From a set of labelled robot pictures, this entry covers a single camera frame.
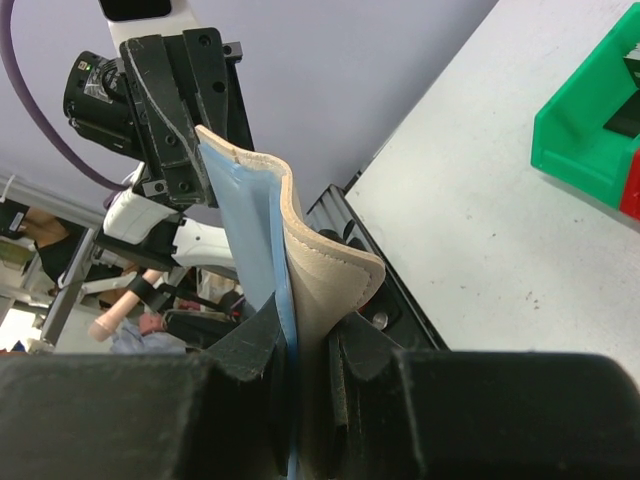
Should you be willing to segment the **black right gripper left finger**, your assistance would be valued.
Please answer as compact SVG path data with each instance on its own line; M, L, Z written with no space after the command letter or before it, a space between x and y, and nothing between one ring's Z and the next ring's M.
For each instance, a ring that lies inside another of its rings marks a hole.
M196 354L5 355L5 479L278 479L286 345L276 303Z

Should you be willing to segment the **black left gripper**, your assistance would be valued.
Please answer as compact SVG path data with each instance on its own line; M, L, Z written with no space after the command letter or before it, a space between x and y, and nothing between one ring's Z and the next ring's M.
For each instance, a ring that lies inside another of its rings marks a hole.
M146 161L151 177L166 182L170 205L215 207L195 127L254 148L236 71L241 45L223 42L215 28L199 28L133 38L120 53L124 70L115 58L78 56L62 101L70 126L86 140Z

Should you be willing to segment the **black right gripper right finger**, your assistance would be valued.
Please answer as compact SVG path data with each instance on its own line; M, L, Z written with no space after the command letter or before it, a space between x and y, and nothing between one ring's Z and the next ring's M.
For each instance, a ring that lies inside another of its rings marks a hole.
M354 313L328 360L336 479L639 475L639 392L607 357L407 350Z

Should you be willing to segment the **beige leather card holder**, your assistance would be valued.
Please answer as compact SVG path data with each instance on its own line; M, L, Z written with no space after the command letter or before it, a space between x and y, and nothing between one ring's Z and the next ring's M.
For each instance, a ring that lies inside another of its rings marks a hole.
M263 167L281 177L280 209L299 353L295 458L300 478L321 479L326 470L320 427L320 407L326 397L320 387L322 345L331 329L356 311L352 301L363 278L352 264L340 259L335 244L306 225L292 170L284 160L243 149L204 126L197 126L195 131L200 145L237 154L242 164Z

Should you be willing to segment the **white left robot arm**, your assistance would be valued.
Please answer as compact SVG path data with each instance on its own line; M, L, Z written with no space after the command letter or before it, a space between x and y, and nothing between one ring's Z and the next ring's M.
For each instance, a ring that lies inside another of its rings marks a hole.
M218 205L195 128L254 148L236 71L241 46L207 27L132 38L119 53L81 53L62 102L80 137L140 163L111 200L96 243L153 270L212 266L211 255L195 255L211 228L185 215Z

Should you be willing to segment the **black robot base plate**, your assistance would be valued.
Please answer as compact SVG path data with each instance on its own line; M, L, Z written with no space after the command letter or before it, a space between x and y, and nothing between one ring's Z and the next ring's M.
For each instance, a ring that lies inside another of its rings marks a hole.
M306 221L335 244L340 259L352 264L363 278L352 305L369 323L407 350L448 349L342 189L327 187Z

